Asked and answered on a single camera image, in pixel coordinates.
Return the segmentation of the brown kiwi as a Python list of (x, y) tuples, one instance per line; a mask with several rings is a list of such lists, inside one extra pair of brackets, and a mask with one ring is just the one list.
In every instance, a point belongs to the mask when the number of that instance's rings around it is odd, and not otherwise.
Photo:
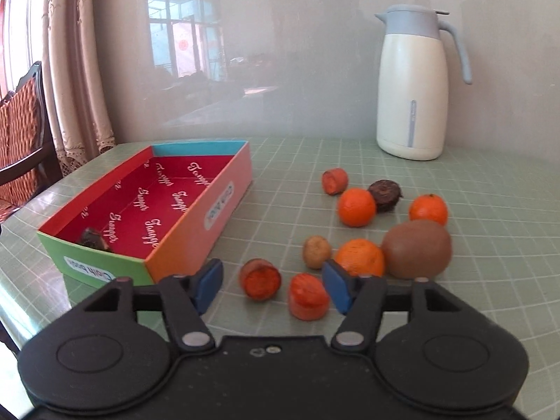
[(386, 271), (398, 279), (434, 278), (453, 257), (448, 230), (430, 220), (414, 220), (393, 226), (381, 242)]

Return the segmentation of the orange carrot piece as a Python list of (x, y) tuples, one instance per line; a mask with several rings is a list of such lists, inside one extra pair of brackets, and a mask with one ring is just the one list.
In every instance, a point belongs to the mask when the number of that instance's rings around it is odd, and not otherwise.
[(342, 168), (332, 168), (323, 172), (321, 181), (326, 194), (338, 195), (348, 187), (348, 173)]
[(300, 321), (319, 321), (328, 313), (330, 298), (313, 275), (295, 275), (288, 287), (288, 310)]
[(241, 267), (238, 281), (243, 292), (251, 300), (267, 301), (280, 289), (282, 278), (271, 262), (256, 258)]

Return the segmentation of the dark dried fruit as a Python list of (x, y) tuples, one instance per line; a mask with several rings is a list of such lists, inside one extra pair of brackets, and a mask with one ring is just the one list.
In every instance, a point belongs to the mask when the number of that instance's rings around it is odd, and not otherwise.
[(389, 179), (381, 179), (372, 183), (367, 190), (372, 195), (377, 212), (388, 212), (394, 210), (403, 197), (400, 185)]
[(81, 246), (89, 247), (105, 252), (111, 252), (111, 247), (106, 243), (104, 237), (92, 227), (87, 227), (81, 234), (79, 244)]

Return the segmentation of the orange mandarin front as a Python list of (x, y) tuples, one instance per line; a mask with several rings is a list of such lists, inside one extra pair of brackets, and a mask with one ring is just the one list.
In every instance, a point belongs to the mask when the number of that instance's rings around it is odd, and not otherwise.
[(353, 239), (337, 250), (334, 261), (352, 276), (382, 277), (385, 273), (383, 251), (367, 239)]

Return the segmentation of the orange mandarin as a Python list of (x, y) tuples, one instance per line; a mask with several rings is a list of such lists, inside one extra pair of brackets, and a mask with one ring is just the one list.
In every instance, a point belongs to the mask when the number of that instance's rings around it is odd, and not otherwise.
[(424, 194), (410, 204), (408, 217), (414, 220), (430, 220), (442, 226), (448, 222), (449, 210), (445, 201), (436, 194)]
[(334, 261), (352, 276), (382, 277), (385, 273), (383, 251), (367, 239), (353, 239), (337, 250)]
[(372, 194), (364, 189), (351, 188), (344, 191), (337, 203), (340, 221), (353, 228), (367, 226), (377, 213), (376, 202)]

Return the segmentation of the small brown potato-like fruit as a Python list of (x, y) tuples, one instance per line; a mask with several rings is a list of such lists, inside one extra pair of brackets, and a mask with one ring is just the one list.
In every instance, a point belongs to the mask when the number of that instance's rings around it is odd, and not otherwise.
[(325, 261), (332, 255), (328, 240), (320, 235), (312, 235), (305, 240), (302, 257), (305, 265), (311, 269), (321, 269)]

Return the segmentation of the orange mandarin middle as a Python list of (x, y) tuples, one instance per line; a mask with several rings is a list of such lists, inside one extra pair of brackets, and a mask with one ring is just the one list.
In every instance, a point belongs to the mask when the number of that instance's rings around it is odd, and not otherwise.
[(353, 228), (367, 226), (377, 213), (376, 202), (372, 194), (364, 189), (351, 188), (344, 191), (337, 203), (340, 221)]

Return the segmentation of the colourful cardboard box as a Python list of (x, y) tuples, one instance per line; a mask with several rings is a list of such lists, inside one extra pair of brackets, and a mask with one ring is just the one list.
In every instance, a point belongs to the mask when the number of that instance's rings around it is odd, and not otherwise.
[[(251, 183), (245, 140), (153, 144), (86, 187), (38, 236), (57, 269), (84, 284), (153, 285), (202, 267)], [(81, 246), (86, 228), (112, 251)]]

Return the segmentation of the dark dried fruit in box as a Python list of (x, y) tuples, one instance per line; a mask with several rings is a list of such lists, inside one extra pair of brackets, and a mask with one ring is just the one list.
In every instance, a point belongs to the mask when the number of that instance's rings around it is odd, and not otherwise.
[(81, 246), (89, 247), (105, 252), (111, 252), (111, 247), (106, 243), (104, 237), (92, 227), (87, 227), (81, 234), (79, 244)]

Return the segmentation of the orange mandarin right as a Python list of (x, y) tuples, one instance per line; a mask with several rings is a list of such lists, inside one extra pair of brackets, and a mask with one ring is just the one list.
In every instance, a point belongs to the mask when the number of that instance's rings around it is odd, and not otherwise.
[(414, 220), (430, 220), (442, 226), (448, 222), (449, 210), (445, 201), (436, 194), (424, 194), (410, 204), (408, 217)]

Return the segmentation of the green grid tablecloth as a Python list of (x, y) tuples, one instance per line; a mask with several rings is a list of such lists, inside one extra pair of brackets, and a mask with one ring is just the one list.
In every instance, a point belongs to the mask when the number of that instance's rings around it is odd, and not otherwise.
[[(219, 259), (224, 267), (201, 317), (216, 347), (176, 348), (159, 282), (120, 277), (90, 285), (87, 298), (24, 340), (18, 371), (33, 403), (30, 418), (524, 419), (559, 412), (557, 169), (466, 151), (405, 162), (373, 141), (249, 145), (252, 183), (202, 265)], [(348, 173), (346, 190), (389, 179), (402, 198), (369, 225), (346, 226), (337, 214), (341, 194), (322, 187), (332, 168)], [(344, 320), (331, 299), (319, 321), (292, 316), (292, 278), (308, 273), (323, 282), (323, 266), (303, 261), (308, 237), (328, 240), (328, 260), (353, 239), (382, 249), (385, 233), (411, 221), (410, 204), (424, 194), (447, 204), (452, 260), (431, 279), (398, 279), (385, 267), (388, 290), (371, 352), (331, 346)], [(251, 300), (239, 285), (241, 267), (256, 258), (282, 278), (267, 301)]]

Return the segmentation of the beige curtain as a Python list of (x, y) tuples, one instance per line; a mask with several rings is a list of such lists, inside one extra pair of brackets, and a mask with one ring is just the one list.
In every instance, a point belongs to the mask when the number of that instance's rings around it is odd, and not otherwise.
[(69, 175), (116, 146), (96, 46), (93, 0), (35, 0), (45, 103), (58, 164)]

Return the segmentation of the white thermos jug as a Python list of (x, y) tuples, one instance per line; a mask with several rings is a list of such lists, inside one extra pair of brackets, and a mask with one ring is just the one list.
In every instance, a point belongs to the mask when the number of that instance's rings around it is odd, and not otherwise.
[(443, 13), (418, 5), (393, 5), (384, 22), (380, 55), (377, 142), (384, 152), (417, 161), (444, 150), (449, 105), (448, 65), (440, 33), (448, 32), (460, 56), (462, 80), (472, 84), (470, 59), (460, 33)]

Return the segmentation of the wooden sofa with red cushion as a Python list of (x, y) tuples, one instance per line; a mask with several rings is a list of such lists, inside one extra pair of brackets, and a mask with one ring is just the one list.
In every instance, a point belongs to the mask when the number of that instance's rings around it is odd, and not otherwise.
[(62, 178), (35, 62), (1, 100), (1, 220)]

